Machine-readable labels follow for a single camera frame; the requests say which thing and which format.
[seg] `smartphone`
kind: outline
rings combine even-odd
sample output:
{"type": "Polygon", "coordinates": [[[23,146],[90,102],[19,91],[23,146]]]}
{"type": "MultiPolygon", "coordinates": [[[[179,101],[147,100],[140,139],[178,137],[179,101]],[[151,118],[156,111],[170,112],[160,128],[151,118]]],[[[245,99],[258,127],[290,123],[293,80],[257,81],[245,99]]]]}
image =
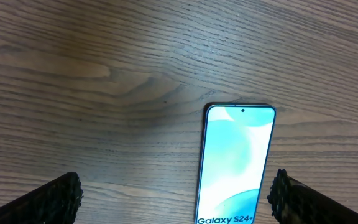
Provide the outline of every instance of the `smartphone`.
{"type": "Polygon", "coordinates": [[[267,104],[205,106],[196,224],[254,222],[275,117],[267,104]]]}

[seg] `wood grain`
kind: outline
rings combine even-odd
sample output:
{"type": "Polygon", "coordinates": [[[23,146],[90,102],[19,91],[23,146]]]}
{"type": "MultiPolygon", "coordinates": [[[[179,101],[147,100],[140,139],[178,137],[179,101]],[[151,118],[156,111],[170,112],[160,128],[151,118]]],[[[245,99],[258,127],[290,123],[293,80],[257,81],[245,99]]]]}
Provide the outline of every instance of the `wood grain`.
{"type": "Polygon", "coordinates": [[[68,171],[77,223],[193,223],[203,106],[278,108],[278,168],[358,212],[358,1],[0,0],[0,206],[68,171]]]}

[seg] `phone screen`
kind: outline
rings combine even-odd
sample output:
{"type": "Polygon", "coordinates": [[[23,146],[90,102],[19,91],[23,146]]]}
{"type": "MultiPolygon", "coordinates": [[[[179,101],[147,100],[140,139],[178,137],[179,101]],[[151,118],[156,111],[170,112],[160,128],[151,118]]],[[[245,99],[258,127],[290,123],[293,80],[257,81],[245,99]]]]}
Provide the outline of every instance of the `phone screen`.
{"type": "Polygon", "coordinates": [[[196,223],[253,223],[275,109],[213,105],[207,109],[196,223]]]}

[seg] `wooden table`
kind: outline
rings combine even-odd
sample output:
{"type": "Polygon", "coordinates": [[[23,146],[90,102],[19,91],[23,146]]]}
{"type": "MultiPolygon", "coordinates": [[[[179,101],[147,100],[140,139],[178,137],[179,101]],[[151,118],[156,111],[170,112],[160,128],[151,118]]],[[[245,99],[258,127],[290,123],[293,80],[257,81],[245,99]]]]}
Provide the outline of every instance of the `wooden table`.
{"type": "Polygon", "coordinates": [[[358,212],[358,0],[0,0],[0,206],[68,172],[77,223],[193,223],[203,106],[278,109],[278,168],[358,212]]]}

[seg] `phone bezel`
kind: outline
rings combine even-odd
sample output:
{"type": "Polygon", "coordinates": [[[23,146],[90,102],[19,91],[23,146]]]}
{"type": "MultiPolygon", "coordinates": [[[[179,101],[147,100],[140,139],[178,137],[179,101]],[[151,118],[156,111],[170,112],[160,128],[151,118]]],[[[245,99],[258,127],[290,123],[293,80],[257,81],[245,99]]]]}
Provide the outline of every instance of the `phone bezel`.
{"type": "Polygon", "coordinates": [[[258,199],[256,201],[255,212],[254,212],[254,219],[252,220],[252,223],[250,223],[250,224],[253,224],[253,222],[255,221],[256,211],[258,209],[260,191],[262,190],[262,184],[263,184],[263,181],[264,181],[266,163],[267,163],[267,158],[269,156],[270,144],[271,144],[272,138],[273,138],[273,130],[274,130],[274,124],[275,124],[275,121],[276,121],[277,110],[276,110],[276,108],[274,106],[272,106],[270,104],[267,104],[267,103],[207,103],[204,106],[203,130],[202,130],[202,135],[201,135],[201,150],[200,150],[200,161],[199,161],[199,169],[198,169],[198,183],[197,183],[197,192],[196,192],[196,206],[195,206],[195,214],[194,214],[195,224],[197,224],[198,205],[199,205],[199,202],[200,202],[200,187],[201,187],[201,179],[202,179],[202,172],[203,172],[203,161],[204,161],[204,150],[205,150],[204,147],[205,147],[205,137],[206,137],[207,124],[208,124],[208,122],[207,122],[207,120],[208,120],[208,112],[214,106],[264,107],[264,108],[268,107],[268,108],[271,108],[271,109],[274,110],[273,126],[272,126],[272,130],[271,130],[270,138],[269,138],[269,142],[268,142],[268,148],[267,148],[265,164],[264,164],[264,171],[262,173],[262,178],[260,180],[258,199]]]}

